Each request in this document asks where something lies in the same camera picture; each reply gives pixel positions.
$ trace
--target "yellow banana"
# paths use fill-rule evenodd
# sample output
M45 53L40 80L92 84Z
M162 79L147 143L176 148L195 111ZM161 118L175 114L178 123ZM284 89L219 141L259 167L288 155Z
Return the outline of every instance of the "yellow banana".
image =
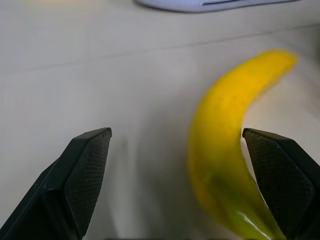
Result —
M295 64L265 52L222 76L201 100L188 139L188 171L200 204L244 239L285 239L249 173L240 147L246 109Z

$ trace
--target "white object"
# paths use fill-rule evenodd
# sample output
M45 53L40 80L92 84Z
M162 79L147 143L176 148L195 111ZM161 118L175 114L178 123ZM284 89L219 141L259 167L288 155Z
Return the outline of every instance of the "white object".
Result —
M135 0L137 3L177 12L209 12L252 5L285 3L297 0Z

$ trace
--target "white table surface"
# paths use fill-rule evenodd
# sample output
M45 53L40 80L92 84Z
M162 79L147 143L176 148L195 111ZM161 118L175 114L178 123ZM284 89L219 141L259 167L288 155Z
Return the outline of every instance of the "white table surface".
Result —
M320 163L319 0L204 14L1 0L0 33L0 226L73 137L111 127L86 239L238 239L193 196L188 126L219 76L272 48L299 63L243 126L293 138Z

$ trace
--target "banana peel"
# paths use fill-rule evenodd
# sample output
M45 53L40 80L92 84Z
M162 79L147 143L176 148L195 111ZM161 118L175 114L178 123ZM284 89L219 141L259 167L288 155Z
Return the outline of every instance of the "banana peel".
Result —
M243 239L286 239L266 206L241 152L249 105L293 68L296 57L271 50L222 76L196 110L187 166L199 203Z

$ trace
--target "textured gripper pad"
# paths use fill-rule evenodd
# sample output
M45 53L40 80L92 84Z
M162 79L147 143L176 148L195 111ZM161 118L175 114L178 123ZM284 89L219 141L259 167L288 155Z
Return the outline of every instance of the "textured gripper pad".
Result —
M286 236L292 236L315 195L315 188L274 140L244 133L259 189Z
M105 131L88 142L64 188L72 216L83 236L87 233L104 178L108 134Z

